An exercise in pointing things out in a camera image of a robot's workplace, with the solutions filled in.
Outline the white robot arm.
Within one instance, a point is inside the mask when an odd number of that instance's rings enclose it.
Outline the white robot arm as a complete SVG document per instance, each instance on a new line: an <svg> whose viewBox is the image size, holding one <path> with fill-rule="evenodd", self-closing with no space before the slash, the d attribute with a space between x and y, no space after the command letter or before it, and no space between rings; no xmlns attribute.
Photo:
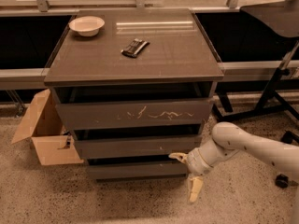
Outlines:
<svg viewBox="0 0 299 224"><path fill-rule="evenodd" d="M239 151L274 167L278 172L299 183L299 146L247 133L231 122L217 123L211 138L188 154L169 155L184 163L189 171L188 200L195 203L203 187L203 177L222 161L231 159Z"/></svg>

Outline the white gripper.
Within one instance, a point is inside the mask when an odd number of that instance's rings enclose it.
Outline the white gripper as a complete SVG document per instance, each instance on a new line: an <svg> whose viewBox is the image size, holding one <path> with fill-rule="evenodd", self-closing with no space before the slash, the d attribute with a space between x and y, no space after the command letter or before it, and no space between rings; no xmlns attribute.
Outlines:
<svg viewBox="0 0 299 224"><path fill-rule="evenodd" d="M193 174L189 175L187 179L188 199L190 203L195 203L204 184L200 176L207 175L213 167L206 163L198 148L193 149L188 154L181 152L171 153L168 157L186 164L189 171Z"/></svg>

